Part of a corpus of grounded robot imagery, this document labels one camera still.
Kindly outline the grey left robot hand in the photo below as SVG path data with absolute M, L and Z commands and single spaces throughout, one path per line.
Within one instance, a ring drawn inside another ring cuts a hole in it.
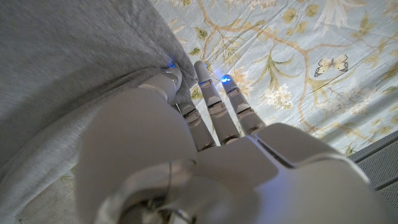
M 205 64 L 195 70 L 216 136 L 193 103 L 171 105 L 176 67 L 111 98 L 82 139 L 82 223 L 397 222 L 354 162 L 295 127 L 266 125 L 225 75 L 237 128 Z

